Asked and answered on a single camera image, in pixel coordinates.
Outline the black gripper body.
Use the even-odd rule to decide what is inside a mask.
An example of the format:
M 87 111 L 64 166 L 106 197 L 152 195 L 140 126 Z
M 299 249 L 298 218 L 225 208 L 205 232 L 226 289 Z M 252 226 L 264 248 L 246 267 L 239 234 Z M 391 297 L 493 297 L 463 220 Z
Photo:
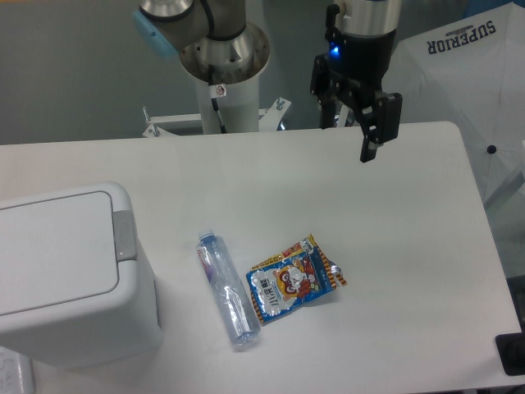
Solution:
M 361 107 L 381 93 L 397 31 L 395 3 L 332 3 L 326 8 L 329 67 Z

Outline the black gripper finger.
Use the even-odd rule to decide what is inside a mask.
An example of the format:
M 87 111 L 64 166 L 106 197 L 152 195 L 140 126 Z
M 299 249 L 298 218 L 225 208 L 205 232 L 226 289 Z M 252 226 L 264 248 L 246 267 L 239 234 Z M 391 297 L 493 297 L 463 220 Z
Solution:
M 317 97 L 317 103 L 321 108 L 319 127 L 321 129 L 334 127 L 338 101 L 337 87 L 333 85 L 327 53 L 317 55 L 313 61 L 310 93 Z
M 398 137 L 402 105 L 401 94 L 377 92 L 370 104 L 354 110 L 363 133 L 362 163 L 372 161 L 380 146 Z

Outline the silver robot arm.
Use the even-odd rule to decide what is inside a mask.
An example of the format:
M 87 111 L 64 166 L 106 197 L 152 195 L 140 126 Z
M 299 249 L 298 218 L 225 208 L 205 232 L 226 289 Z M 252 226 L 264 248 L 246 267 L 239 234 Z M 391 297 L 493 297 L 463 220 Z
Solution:
M 322 129 L 353 115 L 363 133 L 360 159 L 399 133 L 402 96 L 387 93 L 389 65 L 401 4 L 335 1 L 326 8 L 328 49 L 313 61 L 310 93 Z M 243 1 L 142 1 L 133 14 L 139 33 L 164 57 L 177 56 L 194 79 L 203 131 L 260 131 L 275 112 L 259 112 L 258 79 L 270 58 L 265 33 L 246 18 Z

